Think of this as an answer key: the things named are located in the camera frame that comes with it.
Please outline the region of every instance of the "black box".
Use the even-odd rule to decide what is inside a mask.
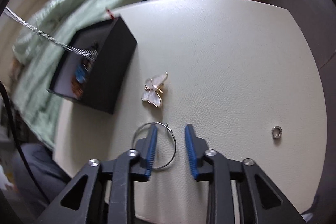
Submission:
[[[64,52],[62,55],[48,91],[94,109],[113,113],[137,41],[122,18],[117,17],[78,30],[69,46],[86,49],[94,42],[99,44],[98,57],[90,70],[82,97],[77,99],[71,84],[82,57],[72,52]]]

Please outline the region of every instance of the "butterfly hair clip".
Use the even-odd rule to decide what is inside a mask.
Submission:
[[[142,94],[141,99],[147,101],[156,107],[161,107],[162,99],[159,92],[163,94],[162,87],[163,82],[167,79],[167,71],[161,75],[155,75],[153,78],[148,78],[145,81],[145,91]]]

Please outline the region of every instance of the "blue rubber tip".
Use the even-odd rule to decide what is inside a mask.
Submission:
[[[151,173],[152,173],[157,139],[158,139],[158,128],[153,127],[152,137],[151,137],[150,145],[149,145],[147,155],[146,155],[145,176],[147,177],[147,179],[149,179],[149,177],[151,176]]]
[[[184,138],[185,138],[185,146],[187,148],[187,153],[188,153],[188,158],[189,158],[190,172],[191,172],[191,175],[196,180],[199,175],[199,172],[197,169],[197,158],[196,158],[196,153],[194,149],[194,143],[191,138],[190,130],[188,126],[186,126],[184,130]]]

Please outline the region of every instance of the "green blanket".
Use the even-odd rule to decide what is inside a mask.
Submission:
[[[107,19],[106,7],[114,9],[140,1],[50,0],[28,22],[68,44],[77,30]],[[63,50],[23,28],[13,51],[26,65],[13,95],[14,104],[36,136],[53,149],[62,99],[47,89]]]

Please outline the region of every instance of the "gray pants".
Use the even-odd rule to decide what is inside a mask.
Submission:
[[[29,143],[21,146],[27,162],[37,182],[50,201],[63,190],[70,177],[53,161],[52,152],[41,144]],[[48,206],[28,174],[18,152],[13,157],[15,185],[24,202],[35,217]]]

